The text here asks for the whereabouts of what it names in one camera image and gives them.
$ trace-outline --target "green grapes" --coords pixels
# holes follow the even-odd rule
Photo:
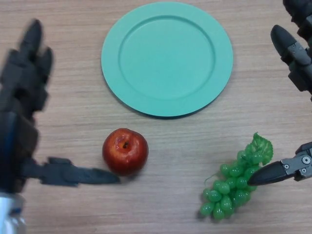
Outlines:
[[[225,218],[229,218],[232,216],[232,214],[234,214],[235,209],[233,207],[231,207],[228,211],[224,211],[224,216]]]
[[[230,177],[225,181],[229,186],[230,189],[234,189],[236,187],[236,178]]]
[[[214,190],[217,190],[217,191],[219,191],[219,187],[220,187],[220,185],[222,184],[222,181],[221,180],[215,180],[214,181]]]
[[[223,211],[229,211],[232,208],[232,201],[229,196],[223,196],[220,201],[220,206]]]
[[[204,189],[203,191],[203,198],[208,200],[208,196],[209,196],[209,192],[210,192],[210,189]]]
[[[238,189],[244,189],[248,186],[247,179],[245,177],[239,177],[236,181],[236,187]]]
[[[230,166],[228,164],[221,164],[220,171],[225,177],[228,177],[230,173]]]
[[[200,213],[203,216],[208,216],[212,213],[212,211],[214,210],[214,207],[215,207],[215,204],[213,202],[205,203],[201,206]]]
[[[253,192],[253,191],[255,191],[257,189],[257,186],[247,186],[246,187],[246,191],[248,191],[248,192]]]
[[[225,218],[224,211],[221,209],[219,202],[214,205],[213,215],[216,220],[221,220]]]
[[[225,183],[225,182],[221,182],[219,187],[218,187],[218,191],[221,194],[228,194],[230,192],[230,186],[229,184]]]
[[[246,204],[251,199],[251,193],[257,189],[249,186],[248,180],[273,157],[272,144],[259,136],[253,136],[253,141],[245,150],[237,153],[236,161],[222,164],[220,172],[223,178],[215,180],[213,188],[206,188],[203,197],[207,200],[200,208],[203,216],[212,215],[216,220],[231,217],[236,208]]]
[[[221,200],[222,198],[222,195],[221,193],[219,193],[218,191],[216,190],[211,190],[209,193],[208,193],[208,199],[212,202],[217,202],[219,200]]]

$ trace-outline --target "robotic hand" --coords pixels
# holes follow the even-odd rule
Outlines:
[[[44,165],[32,159],[39,135],[33,114],[43,110],[53,63],[50,48],[39,55],[41,37],[41,24],[34,20],[0,74],[0,234],[26,232],[21,218],[24,200],[18,193],[28,178],[71,187],[120,182],[110,172],[75,167],[68,159],[49,158]]]
[[[308,48],[279,25],[271,31],[272,42],[283,62],[289,66],[289,78],[299,91],[312,94],[312,1],[283,0],[283,4],[298,27],[298,35],[305,39]],[[300,146],[295,157],[283,159],[258,170],[248,181],[249,185],[265,185],[294,177],[296,181],[312,177],[312,142]]]

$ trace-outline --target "wood grain surface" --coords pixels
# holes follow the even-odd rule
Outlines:
[[[312,141],[312,104],[287,78],[275,51],[275,24],[296,33],[282,0],[185,0],[212,14],[228,32],[234,71],[222,94],[189,117],[138,115],[109,92],[100,67],[109,29],[151,0],[0,0],[0,57],[16,46],[31,18],[44,25],[56,62],[51,98],[37,114],[35,158],[71,159],[105,168],[101,147],[127,127],[149,142],[145,170],[119,186],[49,187],[28,182],[23,196],[29,234],[309,234],[312,179],[259,187],[230,220],[198,218],[204,180],[236,157],[254,132],[270,139],[276,160]]]

